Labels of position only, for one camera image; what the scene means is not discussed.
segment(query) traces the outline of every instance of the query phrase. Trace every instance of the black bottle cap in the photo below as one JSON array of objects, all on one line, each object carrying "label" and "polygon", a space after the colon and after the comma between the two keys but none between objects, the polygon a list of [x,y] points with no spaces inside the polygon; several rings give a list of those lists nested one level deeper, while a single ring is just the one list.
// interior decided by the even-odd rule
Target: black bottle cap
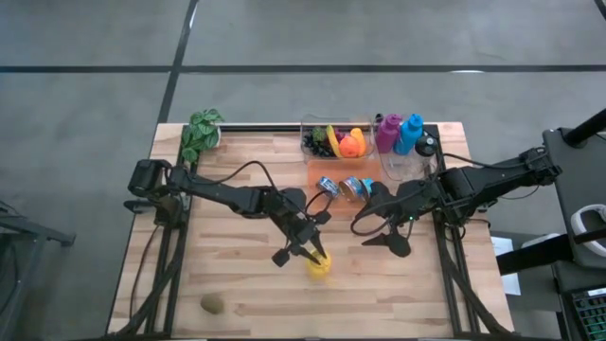
[{"label": "black bottle cap", "polygon": [[421,136],[415,143],[415,151],[424,157],[432,156],[437,151],[437,141],[431,136]]}]

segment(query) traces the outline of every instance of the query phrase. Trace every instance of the green leaf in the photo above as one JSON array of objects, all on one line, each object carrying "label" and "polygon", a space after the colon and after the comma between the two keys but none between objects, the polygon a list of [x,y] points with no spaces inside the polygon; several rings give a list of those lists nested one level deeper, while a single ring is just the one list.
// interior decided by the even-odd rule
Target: green leaf
[{"label": "green leaf", "polygon": [[189,118],[189,123],[198,124],[198,123],[202,122],[203,119],[204,119],[204,115],[202,115],[202,113],[200,113],[200,112],[193,113],[193,114],[191,114],[191,117]]},{"label": "green leaf", "polygon": [[205,124],[198,124],[198,128],[202,131],[203,135],[209,135],[210,133],[217,130],[217,126]]},{"label": "green leaf", "polygon": [[203,114],[203,117],[204,117],[204,120],[211,122],[211,123],[218,122],[218,121],[223,122],[223,117],[221,117],[221,115],[219,114],[217,109],[209,109],[208,111],[205,111],[205,113]]},{"label": "green leaf", "polygon": [[207,135],[205,141],[208,149],[214,148],[217,145],[217,142],[219,142],[219,132],[215,130],[211,134]]},{"label": "green leaf", "polygon": [[189,126],[186,126],[186,128],[183,130],[183,134],[181,135],[181,139],[182,139],[182,144],[183,144],[184,147],[191,140],[191,128]]},{"label": "green leaf", "polygon": [[190,163],[194,163],[198,161],[198,153],[192,150],[191,148],[185,148],[181,151],[181,155]]},{"label": "green leaf", "polygon": [[204,136],[202,130],[200,130],[200,124],[191,126],[191,131],[193,133],[194,140],[199,140]]},{"label": "green leaf", "polygon": [[189,144],[188,147],[190,147],[192,150],[199,153],[200,151],[203,151],[204,149],[206,149],[206,140],[204,138],[195,140],[195,141],[191,142],[191,144]]}]

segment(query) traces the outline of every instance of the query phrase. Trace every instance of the bottle cap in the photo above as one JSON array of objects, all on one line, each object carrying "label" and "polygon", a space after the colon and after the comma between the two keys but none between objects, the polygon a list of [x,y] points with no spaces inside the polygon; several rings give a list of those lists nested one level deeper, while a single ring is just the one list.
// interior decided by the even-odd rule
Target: bottle cap
[{"label": "bottle cap", "polygon": [[423,126],[423,117],[413,114],[408,118],[408,128],[415,131]]},{"label": "bottle cap", "polygon": [[415,152],[423,157],[430,157],[437,152],[437,141],[427,135],[421,136],[415,143]]},{"label": "bottle cap", "polygon": [[398,114],[389,114],[385,118],[385,125],[391,129],[398,128],[398,126],[400,125],[400,122],[401,122],[401,116]]}]

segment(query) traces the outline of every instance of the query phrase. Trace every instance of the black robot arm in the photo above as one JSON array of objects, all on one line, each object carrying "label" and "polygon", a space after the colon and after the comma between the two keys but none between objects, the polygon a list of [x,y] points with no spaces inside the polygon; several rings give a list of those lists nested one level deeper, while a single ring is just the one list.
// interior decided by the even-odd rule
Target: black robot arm
[{"label": "black robot arm", "polygon": [[181,192],[229,206],[234,213],[244,218],[271,219],[288,241],[286,247],[272,257],[277,266],[283,266],[290,254],[303,256],[319,264],[320,261],[302,246],[306,242],[311,242],[318,253],[326,257],[317,226],[325,224],[330,219],[330,214],[323,210],[310,215],[302,210],[306,204],[306,195],[300,188],[234,188],[192,174],[182,166],[173,167],[166,160],[140,160],[128,189],[132,194],[148,199],[156,207],[156,219],[160,216],[165,221],[170,221],[167,217],[175,216],[175,206],[179,203],[172,196]]},{"label": "black robot arm", "polygon": [[482,168],[452,168],[434,173],[426,180],[402,183],[396,195],[376,182],[371,185],[370,200],[356,215],[351,229],[356,233],[355,224],[371,214],[385,218],[389,234],[381,234],[363,244],[385,245],[404,257],[410,247],[398,233],[398,226],[432,210],[441,211],[446,224],[461,226],[479,206],[491,206],[498,197],[519,187],[551,185],[560,173],[560,167],[553,165],[544,148],[533,148],[518,157]]}]

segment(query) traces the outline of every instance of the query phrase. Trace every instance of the blue bottle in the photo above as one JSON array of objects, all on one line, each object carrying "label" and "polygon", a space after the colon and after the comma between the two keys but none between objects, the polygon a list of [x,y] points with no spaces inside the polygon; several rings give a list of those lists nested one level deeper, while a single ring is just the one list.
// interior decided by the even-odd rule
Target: blue bottle
[{"label": "blue bottle", "polygon": [[394,153],[407,155],[415,147],[419,137],[423,135],[423,117],[413,114],[400,128],[400,137],[394,145]]}]

